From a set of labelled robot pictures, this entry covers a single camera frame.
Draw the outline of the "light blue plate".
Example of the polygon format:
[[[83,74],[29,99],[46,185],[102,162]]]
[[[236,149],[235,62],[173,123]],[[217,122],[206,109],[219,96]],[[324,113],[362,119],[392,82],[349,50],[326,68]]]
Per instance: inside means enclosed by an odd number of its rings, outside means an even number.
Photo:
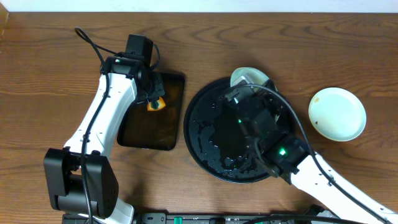
[[[345,142],[357,138],[366,127],[366,111],[352,92],[324,88],[314,94],[308,106],[312,126],[327,139]]]
[[[232,73],[230,87],[236,85],[251,85],[251,88],[255,88],[254,85],[264,86],[268,80],[269,77],[256,68],[240,67]]]

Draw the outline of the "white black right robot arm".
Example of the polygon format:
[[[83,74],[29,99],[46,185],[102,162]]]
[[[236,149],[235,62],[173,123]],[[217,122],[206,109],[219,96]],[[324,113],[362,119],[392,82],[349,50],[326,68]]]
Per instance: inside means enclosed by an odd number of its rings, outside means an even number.
[[[261,134],[260,126],[246,116],[246,110],[258,106],[264,95],[287,109],[289,115],[297,115],[286,99],[276,90],[257,84],[235,85],[227,89],[225,97],[238,112],[243,129],[251,128],[252,145],[261,165],[273,177],[281,177],[289,184],[310,194],[326,205],[339,218],[360,223],[397,223],[397,213],[373,200],[356,186],[339,175],[311,147],[308,137],[299,139],[288,134],[271,144]]]

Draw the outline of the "green yellow sponge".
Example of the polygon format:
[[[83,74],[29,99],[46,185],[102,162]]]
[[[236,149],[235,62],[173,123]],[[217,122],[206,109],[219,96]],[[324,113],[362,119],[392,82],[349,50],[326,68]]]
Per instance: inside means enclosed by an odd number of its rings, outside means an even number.
[[[147,111],[159,111],[165,108],[166,104],[162,97],[147,104]]]

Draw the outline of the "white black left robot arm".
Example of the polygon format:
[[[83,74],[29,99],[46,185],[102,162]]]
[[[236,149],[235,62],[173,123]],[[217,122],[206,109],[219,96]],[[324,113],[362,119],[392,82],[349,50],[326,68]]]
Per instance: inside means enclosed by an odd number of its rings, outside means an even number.
[[[110,56],[100,68],[96,95],[62,149],[50,148],[44,171],[51,207],[87,223],[132,223],[134,207],[119,198],[109,157],[132,105],[164,96],[160,73],[138,59]]]

